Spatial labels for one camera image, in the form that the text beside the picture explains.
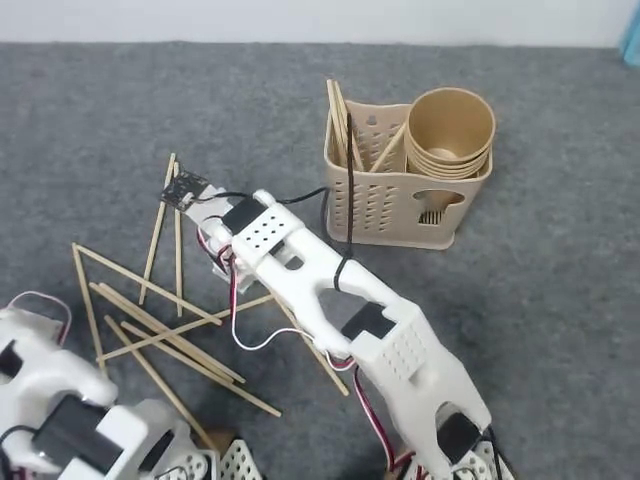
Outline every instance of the plastic basket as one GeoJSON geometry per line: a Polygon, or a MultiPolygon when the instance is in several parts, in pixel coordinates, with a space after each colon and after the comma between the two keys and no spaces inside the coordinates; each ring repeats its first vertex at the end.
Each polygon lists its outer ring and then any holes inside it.
{"type": "MultiPolygon", "coordinates": [[[[346,102],[356,142],[369,170],[404,123],[409,105],[346,102]]],[[[325,162],[332,193],[327,215],[331,238],[345,241],[348,220],[347,169],[337,164],[331,115],[327,121],[325,162]]],[[[354,172],[353,241],[444,250],[480,188],[491,175],[493,155],[473,178],[440,180],[407,173],[404,142],[397,142],[375,173],[354,172]]]]}

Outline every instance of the wooden chopstick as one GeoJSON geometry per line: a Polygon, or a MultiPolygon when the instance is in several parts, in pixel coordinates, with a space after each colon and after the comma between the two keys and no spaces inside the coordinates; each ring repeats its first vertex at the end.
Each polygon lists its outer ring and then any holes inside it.
{"type": "MultiPolygon", "coordinates": [[[[280,308],[282,309],[284,314],[287,316],[287,318],[289,319],[293,327],[298,330],[301,330],[300,324],[298,323],[298,320],[296,320],[296,317],[293,315],[293,313],[291,313],[291,311],[282,303],[282,301],[278,297],[274,296],[274,300],[280,306],[280,308]]],[[[309,340],[305,335],[300,335],[300,336],[304,340],[304,343],[307,344],[307,347],[309,347],[309,350],[311,350],[311,353],[313,353],[313,356],[316,357],[316,360],[318,360],[318,363],[322,366],[322,368],[324,368],[324,370],[327,372],[327,375],[329,375],[331,380],[333,380],[333,383],[336,384],[336,387],[338,387],[338,390],[340,390],[340,393],[342,393],[345,397],[347,397],[349,395],[349,389],[344,384],[344,382],[340,379],[340,377],[338,377],[338,374],[329,366],[329,364],[327,363],[327,359],[322,356],[322,354],[316,349],[316,347],[313,346],[313,343],[311,343],[311,340],[309,340]]]]}
{"type": "MultiPolygon", "coordinates": [[[[335,98],[336,98],[336,102],[338,105],[338,112],[340,113],[340,120],[341,120],[341,131],[342,131],[342,138],[343,138],[343,142],[344,142],[344,151],[345,151],[345,158],[348,152],[348,136],[347,136],[347,114],[349,113],[349,109],[347,108],[347,104],[344,101],[344,98],[342,97],[342,91],[340,90],[340,85],[338,85],[338,82],[336,82],[335,80],[332,81],[333,82],[333,89],[335,91],[335,98]]],[[[364,165],[362,163],[362,157],[360,157],[360,150],[358,149],[358,142],[356,142],[356,134],[355,134],[355,129],[352,130],[351,132],[351,141],[353,142],[353,169],[356,171],[360,171],[360,172],[364,172],[364,165]]]]}
{"type": "MultiPolygon", "coordinates": [[[[161,333],[167,330],[167,327],[158,319],[153,317],[151,314],[145,312],[140,307],[135,305],[133,302],[130,302],[125,297],[120,295],[116,290],[112,289],[109,285],[101,283],[100,285],[96,285],[95,283],[91,283],[89,285],[92,290],[96,293],[104,297],[106,300],[111,302],[113,305],[118,307],[127,315],[131,316],[142,325],[147,327],[149,330],[161,333]]],[[[236,380],[240,383],[245,383],[245,379],[240,376],[238,373],[231,370],[229,367],[220,363],[215,358],[211,357],[205,351],[196,347],[194,344],[189,342],[187,339],[182,337],[172,337],[167,339],[168,342],[175,345],[177,348],[182,350],[184,353],[189,355],[191,358],[196,360],[198,363],[211,370],[216,375],[226,378],[229,381],[236,380]]]]}
{"type": "MultiPolygon", "coordinates": [[[[164,188],[167,188],[171,181],[171,176],[174,172],[174,162],[176,161],[176,154],[172,153],[169,157],[169,166],[167,167],[167,174],[164,177],[164,188]]],[[[158,248],[158,239],[160,238],[160,230],[162,229],[162,221],[164,220],[164,212],[167,208],[166,203],[160,202],[158,207],[158,214],[156,215],[156,223],[153,227],[153,234],[151,235],[151,245],[149,245],[149,254],[147,255],[147,263],[144,266],[144,279],[149,280],[151,278],[151,269],[153,268],[153,261],[156,257],[156,250],[158,248]]],[[[140,287],[140,298],[138,303],[144,305],[144,299],[147,294],[147,286],[142,284],[140,287]]]]}
{"type": "MultiPolygon", "coordinates": [[[[252,300],[250,302],[244,303],[242,305],[239,305],[238,308],[236,309],[236,312],[241,312],[243,310],[248,310],[249,308],[253,308],[256,307],[258,305],[261,305],[265,302],[268,302],[270,300],[273,300],[273,295],[269,294],[269,295],[265,295],[264,297],[260,297],[256,300],[252,300]]],[[[230,310],[223,310],[221,312],[218,312],[215,314],[215,316],[217,318],[224,318],[224,317],[228,317],[229,316],[230,310]]],[[[184,332],[188,332],[189,330],[192,330],[194,328],[198,328],[201,327],[203,325],[208,325],[210,322],[207,319],[200,319],[200,320],[196,320],[194,322],[191,323],[187,323],[185,325],[182,325],[181,327],[175,328],[173,330],[167,330],[164,333],[161,333],[159,335],[155,335],[153,337],[149,337],[149,339],[147,340],[141,340],[139,342],[135,342],[133,343],[130,347],[122,347],[122,348],[118,348],[112,352],[106,353],[103,355],[103,359],[104,360],[110,360],[112,358],[116,358],[119,357],[120,355],[124,355],[125,353],[129,353],[133,350],[137,350],[139,348],[142,347],[146,347],[147,345],[153,345],[155,343],[161,342],[162,340],[166,340],[168,338],[171,337],[175,337],[176,335],[180,335],[181,333],[184,332]]]]}
{"type": "Polygon", "coordinates": [[[369,172],[375,173],[382,166],[382,164],[384,163],[384,161],[387,158],[387,155],[389,155],[391,150],[396,148],[396,145],[398,145],[398,142],[400,142],[402,140],[406,125],[407,125],[406,123],[403,123],[402,126],[395,133],[395,135],[391,138],[391,140],[389,140],[389,143],[387,143],[387,146],[384,147],[384,150],[382,151],[382,153],[378,157],[378,160],[376,160],[376,163],[373,164],[373,167],[371,167],[371,170],[369,170],[369,172]]]}
{"type": "Polygon", "coordinates": [[[347,166],[347,149],[342,135],[342,121],[340,119],[340,111],[338,110],[338,100],[336,99],[335,89],[333,88],[333,80],[327,79],[327,94],[329,96],[329,111],[331,113],[331,123],[333,124],[333,133],[336,138],[336,146],[338,147],[338,162],[343,168],[347,166]]]}
{"type": "MultiPolygon", "coordinates": [[[[131,345],[131,340],[129,340],[129,337],[127,337],[127,335],[122,331],[122,329],[116,324],[113,318],[111,318],[109,315],[106,315],[104,319],[107,322],[107,325],[111,327],[113,332],[118,336],[118,338],[122,343],[124,343],[125,345],[131,345]]],[[[171,390],[169,385],[167,385],[167,383],[162,379],[160,374],[151,366],[151,364],[147,361],[146,358],[142,356],[140,352],[134,351],[131,353],[133,354],[135,359],[138,361],[138,363],[142,365],[142,368],[144,368],[147,371],[151,379],[154,382],[156,382],[156,385],[160,387],[160,390],[162,390],[164,394],[167,396],[167,398],[169,398],[169,400],[171,401],[173,406],[176,408],[176,410],[178,410],[178,412],[182,414],[182,416],[187,421],[187,423],[191,425],[191,428],[193,429],[193,431],[196,432],[196,434],[200,437],[200,439],[207,446],[207,448],[215,451],[216,446],[213,443],[213,441],[211,441],[211,438],[209,438],[209,435],[207,435],[207,432],[205,431],[205,429],[202,428],[202,425],[198,423],[198,421],[191,414],[191,412],[187,410],[187,407],[184,406],[184,404],[180,401],[178,396],[175,393],[173,393],[173,390],[171,390]]]]}
{"type": "MultiPolygon", "coordinates": [[[[123,322],[122,323],[122,328],[124,328],[126,330],[129,330],[131,333],[133,333],[134,335],[136,335],[136,336],[138,336],[140,338],[147,339],[147,340],[151,338],[148,334],[146,334],[142,330],[134,327],[130,323],[123,322]]],[[[180,353],[177,350],[171,348],[170,346],[168,346],[168,345],[166,345],[164,343],[154,343],[153,345],[155,347],[159,348],[160,350],[162,350],[163,352],[165,352],[166,354],[172,356],[176,360],[184,363],[186,366],[188,366],[188,367],[192,368],[193,370],[197,371],[198,373],[200,373],[200,374],[204,375],[205,377],[213,380],[214,382],[220,384],[221,386],[223,386],[227,390],[230,390],[231,392],[235,393],[236,395],[239,395],[240,397],[244,398],[245,400],[247,400],[248,402],[252,403],[256,407],[264,410],[265,412],[270,413],[271,415],[273,415],[275,417],[281,417],[282,416],[282,412],[280,410],[277,410],[276,408],[272,407],[268,403],[260,400],[259,398],[255,397],[254,395],[250,394],[249,392],[241,389],[237,385],[234,385],[233,383],[227,381],[226,379],[216,375],[215,373],[212,373],[211,371],[209,371],[206,368],[202,367],[202,365],[200,365],[199,363],[194,362],[189,357],[187,357],[186,355],[183,355],[182,353],[180,353]]]]}
{"type": "Polygon", "coordinates": [[[94,252],[93,250],[89,250],[87,247],[83,247],[82,245],[78,245],[75,243],[73,245],[75,245],[75,248],[77,248],[80,253],[86,255],[87,257],[95,260],[98,263],[101,263],[105,267],[108,267],[111,270],[118,272],[120,275],[124,275],[130,280],[133,280],[134,282],[137,282],[141,285],[146,286],[149,290],[153,290],[154,292],[162,295],[166,299],[171,300],[174,303],[179,303],[187,310],[195,313],[196,315],[200,315],[203,318],[203,320],[206,320],[209,323],[214,323],[216,325],[222,325],[222,321],[219,318],[217,318],[215,315],[211,315],[205,312],[204,310],[202,310],[201,308],[198,308],[195,305],[192,305],[186,300],[183,300],[182,298],[178,298],[173,293],[168,292],[164,288],[157,286],[155,283],[151,283],[149,280],[145,280],[144,278],[142,278],[139,275],[136,275],[133,272],[130,272],[126,268],[122,267],[121,265],[118,265],[117,263],[109,260],[108,258],[103,257],[102,255],[94,252]]]}
{"type": "Polygon", "coordinates": [[[80,291],[82,292],[82,299],[84,300],[84,308],[87,311],[87,320],[89,320],[89,330],[91,331],[91,338],[93,339],[93,347],[96,350],[98,366],[100,367],[102,374],[105,377],[108,377],[107,365],[103,358],[102,342],[100,341],[98,323],[96,322],[96,315],[93,310],[91,295],[89,294],[89,288],[87,286],[87,277],[84,273],[82,259],[80,258],[80,253],[78,252],[75,243],[71,245],[71,251],[73,253],[73,262],[76,265],[76,272],[78,273],[78,282],[80,283],[80,291]]]}
{"type": "MultiPolygon", "coordinates": [[[[178,162],[173,164],[173,177],[177,177],[180,173],[180,165],[178,162]]],[[[173,225],[176,234],[176,296],[183,298],[182,295],[182,216],[180,210],[173,209],[173,225]]],[[[182,305],[176,303],[178,309],[178,317],[182,317],[182,305]]]]}

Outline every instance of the robotic arm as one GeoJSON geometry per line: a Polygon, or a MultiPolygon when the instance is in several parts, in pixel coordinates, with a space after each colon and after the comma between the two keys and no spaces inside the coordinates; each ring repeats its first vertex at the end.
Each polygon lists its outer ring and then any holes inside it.
{"type": "Polygon", "coordinates": [[[218,478],[218,452],[198,450],[161,402],[114,405],[117,387],[43,334],[52,322],[0,310],[0,447],[12,465],[63,480],[218,478]]]}
{"type": "MultiPolygon", "coordinates": [[[[438,341],[415,303],[349,260],[339,288],[368,303],[339,331],[325,317],[318,295],[334,288],[342,257],[269,193],[228,193],[183,171],[162,199],[189,216],[199,234],[209,236],[201,236],[209,251],[232,250],[242,291],[261,282],[291,309],[319,351],[355,359],[432,478],[452,478],[470,455],[474,462],[484,462],[473,449],[490,426],[491,414],[462,363],[438,341]],[[228,201],[232,196],[242,200],[234,206],[228,201]],[[292,270],[287,263],[294,257],[303,265],[292,270]]],[[[230,281],[224,265],[215,261],[219,257],[214,258],[214,273],[230,281]]]]}

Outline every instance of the gray carpet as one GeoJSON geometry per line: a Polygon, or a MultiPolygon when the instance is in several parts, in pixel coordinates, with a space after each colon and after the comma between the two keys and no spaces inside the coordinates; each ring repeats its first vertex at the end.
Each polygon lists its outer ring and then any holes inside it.
{"type": "MultiPolygon", "coordinates": [[[[321,185],[326,77],[363,102],[408,102],[444,84],[488,99],[499,121],[495,174],[454,246],[360,246],[356,256],[420,304],[465,362],[521,478],[639,478],[640,72],[614,51],[0,46],[0,298],[25,289],[64,298],[77,315],[69,347],[91,358],[70,243],[141,272],[173,150],[235,190],[283,197],[321,185]]],[[[295,211],[319,231],[316,200],[295,211]]],[[[153,279],[173,288],[170,224],[164,233],[153,279]]],[[[188,299],[225,308],[191,225],[185,237],[188,299]]],[[[86,268],[137,297],[135,284],[86,268]]],[[[154,295],[149,308],[172,325],[193,318],[176,320],[154,295]]],[[[273,306],[239,321],[247,342],[287,323],[273,306]]],[[[107,349],[119,346],[102,334],[107,349]]],[[[300,340],[246,353],[228,327],[189,338],[244,374],[282,419],[145,353],[203,424],[236,428],[270,478],[380,477],[382,450],[355,397],[339,395],[300,340]]],[[[162,398],[132,358],[109,366],[123,402],[162,398]]]]}

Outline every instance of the beige cup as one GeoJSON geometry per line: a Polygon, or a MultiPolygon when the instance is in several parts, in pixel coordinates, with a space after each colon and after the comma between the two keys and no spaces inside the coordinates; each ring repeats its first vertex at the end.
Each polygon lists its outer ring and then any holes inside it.
{"type": "Polygon", "coordinates": [[[412,172],[422,173],[434,178],[462,179],[468,178],[482,168],[486,163],[490,149],[482,152],[478,157],[462,165],[440,164],[430,162],[416,154],[413,145],[406,146],[408,164],[412,172]]]}
{"type": "Polygon", "coordinates": [[[493,111],[479,95],[453,87],[431,90],[409,110],[409,161],[420,169],[425,163],[462,167],[483,153],[486,159],[495,130],[493,111]]]}

